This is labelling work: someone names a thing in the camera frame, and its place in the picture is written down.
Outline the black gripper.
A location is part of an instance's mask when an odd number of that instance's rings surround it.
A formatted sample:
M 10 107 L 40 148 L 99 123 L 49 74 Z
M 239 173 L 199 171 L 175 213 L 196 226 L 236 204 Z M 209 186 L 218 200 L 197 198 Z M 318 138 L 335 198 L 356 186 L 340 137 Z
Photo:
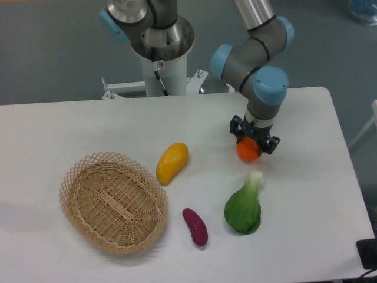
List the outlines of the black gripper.
M 280 143 L 280 138 L 272 136 L 270 131 L 274 123 L 272 119 L 258 119 L 253 115 L 241 117 L 235 115 L 230 120 L 229 132 L 236 137 L 236 144 L 244 137 L 253 139 L 259 147 L 259 156 L 262 153 L 271 155 Z

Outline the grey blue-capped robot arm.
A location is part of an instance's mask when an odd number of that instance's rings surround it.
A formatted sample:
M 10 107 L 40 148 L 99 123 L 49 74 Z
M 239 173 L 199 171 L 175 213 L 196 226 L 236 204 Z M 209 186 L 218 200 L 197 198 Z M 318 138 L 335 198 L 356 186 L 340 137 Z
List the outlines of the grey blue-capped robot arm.
M 280 139 L 270 129 L 289 79 L 269 61 L 292 43 L 295 31 L 286 18 L 276 16 L 269 1 L 234 4 L 246 24 L 248 39 L 239 47 L 218 47 L 210 69 L 248 100 L 245 115 L 231 119 L 231 134 L 238 141 L 250 138 L 258 153 L 271 154 Z M 108 1 L 99 19 L 115 42 L 131 45 L 141 59 L 149 97 L 188 93 L 187 54 L 194 45 L 194 29 L 178 14 L 176 1 Z

